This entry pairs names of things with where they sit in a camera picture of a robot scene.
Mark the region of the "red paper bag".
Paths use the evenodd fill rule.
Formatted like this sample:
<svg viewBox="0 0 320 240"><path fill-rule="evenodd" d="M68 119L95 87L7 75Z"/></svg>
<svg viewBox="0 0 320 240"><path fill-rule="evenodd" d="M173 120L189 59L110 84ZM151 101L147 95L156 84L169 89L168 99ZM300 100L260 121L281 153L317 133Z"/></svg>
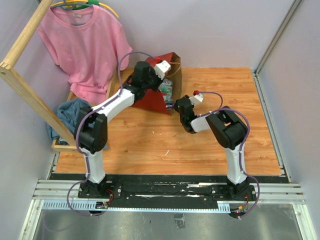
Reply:
<svg viewBox="0 0 320 240"><path fill-rule="evenodd" d="M160 89L157 91L150 89L147 90L144 98L134 103L132 107L172 116L175 111L173 106L176 100L178 100L182 95L181 58L175 52L160 55L158 58L171 64L171 69L165 75L165 80L172 82L172 94L169 94L172 99L171 106L167 106L168 104L165 102L164 96L168 95L166 92Z"/></svg>

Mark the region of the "purple candy packet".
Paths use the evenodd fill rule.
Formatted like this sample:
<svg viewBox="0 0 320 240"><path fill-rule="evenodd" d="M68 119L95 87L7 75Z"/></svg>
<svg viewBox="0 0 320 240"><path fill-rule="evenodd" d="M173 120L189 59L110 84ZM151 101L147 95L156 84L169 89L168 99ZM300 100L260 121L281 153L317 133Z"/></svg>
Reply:
<svg viewBox="0 0 320 240"><path fill-rule="evenodd" d="M165 102L166 110L169 111L174 108L175 103L173 101Z"/></svg>

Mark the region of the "teal candy packet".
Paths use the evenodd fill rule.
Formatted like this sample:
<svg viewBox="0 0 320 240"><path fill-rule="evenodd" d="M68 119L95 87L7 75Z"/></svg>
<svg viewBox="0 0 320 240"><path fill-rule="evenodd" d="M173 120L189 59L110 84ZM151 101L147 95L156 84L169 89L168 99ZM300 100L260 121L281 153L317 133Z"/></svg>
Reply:
<svg viewBox="0 0 320 240"><path fill-rule="evenodd" d="M168 79L164 79L158 87L162 94L163 100L166 104L173 102L173 82Z"/></svg>

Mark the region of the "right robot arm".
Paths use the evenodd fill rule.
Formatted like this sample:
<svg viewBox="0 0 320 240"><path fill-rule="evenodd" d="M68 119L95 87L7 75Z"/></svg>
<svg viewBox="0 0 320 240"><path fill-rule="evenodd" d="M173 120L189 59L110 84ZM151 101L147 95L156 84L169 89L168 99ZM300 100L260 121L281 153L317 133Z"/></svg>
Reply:
<svg viewBox="0 0 320 240"><path fill-rule="evenodd" d="M180 122L186 132L195 134L206 130L212 131L219 145L225 150L227 196L232 200L248 198L251 190L248 176L245 174L243 152L248 127L228 106L197 116L194 107L203 99L201 93L194 96L185 95L175 102L174 110L179 113Z"/></svg>

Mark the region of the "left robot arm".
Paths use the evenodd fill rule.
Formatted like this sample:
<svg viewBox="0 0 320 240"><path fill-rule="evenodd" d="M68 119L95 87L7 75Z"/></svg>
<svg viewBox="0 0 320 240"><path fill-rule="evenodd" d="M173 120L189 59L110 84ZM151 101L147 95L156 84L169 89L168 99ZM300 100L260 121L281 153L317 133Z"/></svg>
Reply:
<svg viewBox="0 0 320 240"><path fill-rule="evenodd" d="M155 66L139 61L120 89L103 103L82 108L76 124L77 150L83 155L86 174L80 183L80 198L103 198L110 193L103 164L103 149L108 140L108 124L126 108L142 100L148 90L158 91L171 65L162 60Z"/></svg>

